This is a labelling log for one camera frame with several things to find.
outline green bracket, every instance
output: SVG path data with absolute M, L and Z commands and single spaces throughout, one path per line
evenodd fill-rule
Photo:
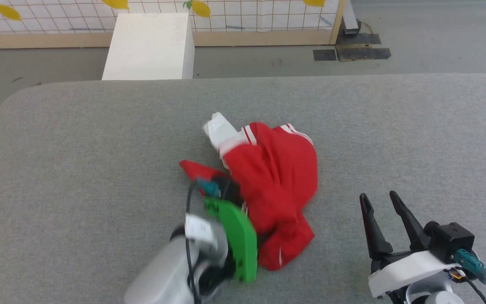
M 244 283 L 254 281 L 258 268 L 258 241 L 251 221 L 229 201 L 206 196 L 205 206 L 209 215 L 217 218 L 226 231 L 235 261 L 234 277 Z

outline white grid fabric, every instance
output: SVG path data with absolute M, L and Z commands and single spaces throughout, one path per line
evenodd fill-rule
M 119 14 L 189 12 L 184 2 L 128 0 L 129 10 L 126 10 L 111 8 L 102 0 L 0 0 L 0 5 L 9 6 L 21 17 L 21 20 L 12 20 L 0 11 L 0 35 L 109 33 Z M 202 2 L 210 8 L 210 17 L 200 17 L 191 9 L 193 31 L 332 30 L 339 5 L 339 0 L 325 0 L 323 7 L 306 5 L 302 0 Z

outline lemon decoration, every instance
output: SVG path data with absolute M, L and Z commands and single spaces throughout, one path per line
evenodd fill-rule
M 303 0 L 303 3 L 308 6 L 320 6 L 321 8 L 324 7 L 325 2 L 325 0 Z
M 211 9 L 207 4 L 198 0 L 189 0 L 187 2 L 183 2 L 183 6 L 187 6 L 187 8 L 192 10 L 196 13 L 196 15 L 200 17 L 209 18 L 211 14 Z
M 103 0 L 103 2 L 116 10 L 130 10 L 128 0 Z
M 20 14 L 10 6 L 0 4 L 0 13 L 8 19 L 22 21 Z

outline red garment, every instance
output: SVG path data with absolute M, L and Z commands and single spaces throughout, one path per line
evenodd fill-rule
M 260 122 L 243 128 L 247 143 L 219 150 L 247 203 L 256 233 L 273 233 L 258 262 L 276 271 L 298 256 L 314 237 L 301 214 L 318 188 L 312 140 L 291 124 L 274 129 Z

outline concrete floor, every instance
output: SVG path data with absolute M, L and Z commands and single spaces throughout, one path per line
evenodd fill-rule
M 315 62 L 329 46 L 197 48 L 195 78 L 486 73 L 486 1 L 354 0 L 363 31 L 379 33 L 389 60 Z M 107 49 L 0 50 L 0 105 L 39 83 L 100 79 Z

